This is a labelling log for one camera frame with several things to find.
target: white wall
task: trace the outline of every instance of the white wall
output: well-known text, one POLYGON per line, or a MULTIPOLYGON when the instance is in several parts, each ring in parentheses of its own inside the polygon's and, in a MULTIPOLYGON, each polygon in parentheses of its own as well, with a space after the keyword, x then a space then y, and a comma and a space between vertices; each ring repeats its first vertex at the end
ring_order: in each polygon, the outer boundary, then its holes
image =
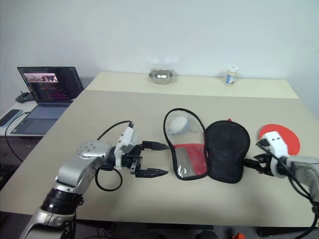
POLYGON ((319 119, 318 0, 0 0, 0 112, 17 66, 288 79, 319 119))

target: black pouch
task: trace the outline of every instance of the black pouch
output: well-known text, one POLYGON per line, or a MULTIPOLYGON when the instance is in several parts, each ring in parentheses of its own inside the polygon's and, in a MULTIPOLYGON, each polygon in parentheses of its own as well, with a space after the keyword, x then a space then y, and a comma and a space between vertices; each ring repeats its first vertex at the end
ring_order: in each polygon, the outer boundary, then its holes
POLYGON ((245 157, 250 137, 238 123, 221 120, 206 129, 208 175, 225 183, 238 183, 243 175, 241 160, 245 157))
POLYGON ((192 180, 205 177, 209 168, 205 127, 197 115, 186 109, 173 109, 165 116, 163 130, 177 178, 192 180))

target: laptop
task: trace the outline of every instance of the laptop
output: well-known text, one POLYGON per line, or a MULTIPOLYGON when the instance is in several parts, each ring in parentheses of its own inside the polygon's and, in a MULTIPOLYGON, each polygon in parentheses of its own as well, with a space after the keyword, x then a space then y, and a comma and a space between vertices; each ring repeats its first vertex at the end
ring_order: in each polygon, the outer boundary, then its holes
POLYGON ((18 67, 37 106, 12 134, 44 135, 82 91, 75 67, 18 67))

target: stainless steel bowl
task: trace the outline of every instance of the stainless steel bowl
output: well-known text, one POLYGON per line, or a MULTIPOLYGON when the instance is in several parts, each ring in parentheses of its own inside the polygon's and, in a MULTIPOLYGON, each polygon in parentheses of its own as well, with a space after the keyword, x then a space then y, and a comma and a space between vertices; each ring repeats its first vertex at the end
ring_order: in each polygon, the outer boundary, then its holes
POLYGON ((174 73, 171 70, 152 69, 149 77, 156 84, 167 85, 172 81, 174 73))

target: red circular disc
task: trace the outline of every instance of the red circular disc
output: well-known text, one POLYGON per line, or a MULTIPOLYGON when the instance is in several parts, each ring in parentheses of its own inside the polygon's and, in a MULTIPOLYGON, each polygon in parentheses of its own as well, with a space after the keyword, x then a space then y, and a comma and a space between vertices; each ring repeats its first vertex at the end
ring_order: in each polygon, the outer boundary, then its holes
POLYGON ((300 142, 297 135, 290 129, 279 124, 267 124, 261 128, 258 137, 261 138, 265 133, 277 131, 283 138, 288 147, 289 155, 297 155, 300 151, 300 142))

